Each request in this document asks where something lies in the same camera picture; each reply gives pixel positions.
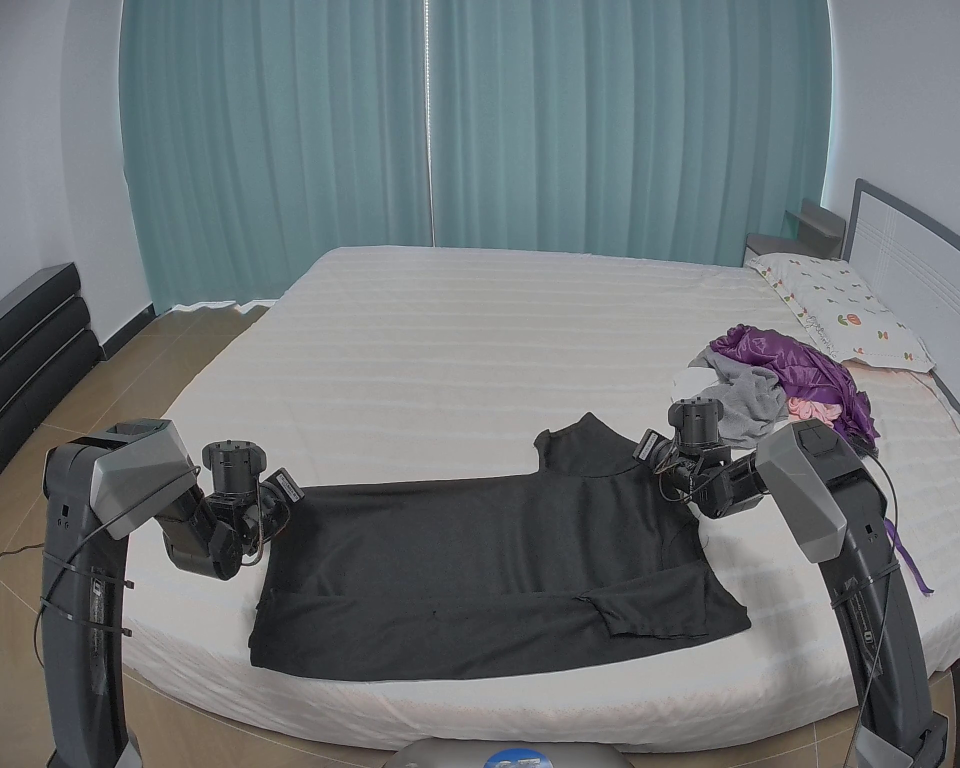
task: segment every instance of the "teal curtain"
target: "teal curtain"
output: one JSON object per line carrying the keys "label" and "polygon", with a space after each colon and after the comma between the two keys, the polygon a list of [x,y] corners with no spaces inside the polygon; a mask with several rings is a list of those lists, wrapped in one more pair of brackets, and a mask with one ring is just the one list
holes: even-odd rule
{"label": "teal curtain", "polygon": [[738,265],[819,202],[827,0],[434,0],[438,246]]}
{"label": "teal curtain", "polygon": [[431,243],[422,0],[126,0],[120,108],[157,310]]}

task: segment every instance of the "black shirt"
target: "black shirt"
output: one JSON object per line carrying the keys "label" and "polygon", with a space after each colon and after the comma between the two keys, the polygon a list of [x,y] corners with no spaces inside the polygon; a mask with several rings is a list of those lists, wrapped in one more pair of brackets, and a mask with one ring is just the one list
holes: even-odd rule
{"label": "black shirt", "polygon": [[593,414],[533,474],[306,489],[271,544],[251,663],[327,680],[549,672],[750,627],[697,520]]}

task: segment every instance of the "pink scrunchie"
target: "pink scrunchie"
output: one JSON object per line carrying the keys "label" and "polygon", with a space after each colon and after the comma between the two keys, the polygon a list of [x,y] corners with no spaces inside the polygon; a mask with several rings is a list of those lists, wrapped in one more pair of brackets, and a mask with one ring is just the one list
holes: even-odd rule
{"label": "pink scrunchie", "polygon": [[799,397],[789,397],[786,401],[786,407],[790,416],[797,417],[795,420],[819,419],[827,426],[833,426],[833,423],[843,413],[842,405],[802,400]]}

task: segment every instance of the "wall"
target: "wall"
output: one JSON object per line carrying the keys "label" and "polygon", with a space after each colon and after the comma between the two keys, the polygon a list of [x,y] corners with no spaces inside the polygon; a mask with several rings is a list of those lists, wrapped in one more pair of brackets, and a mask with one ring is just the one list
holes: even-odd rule
{"label": "wall", "polygon": [[960,232],[960,3],[831,0],[833,115],[824,205],[863,178]]}
{"label": "wall", "polygon": [[122,7],[0,2],[0,293],[74,261],[101,343],[150,303],[123,176]]}

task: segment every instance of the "pillow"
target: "pillow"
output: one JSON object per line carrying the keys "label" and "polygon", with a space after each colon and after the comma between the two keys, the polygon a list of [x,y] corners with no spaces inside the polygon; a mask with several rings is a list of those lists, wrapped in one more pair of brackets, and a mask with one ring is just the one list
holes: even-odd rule
{"label": "pillow", "polygon": [[873,295],[846,261],[799,253],[748,259],[806,328],[813,346],[838,363],[926,373],[934,363],[924,343]]}

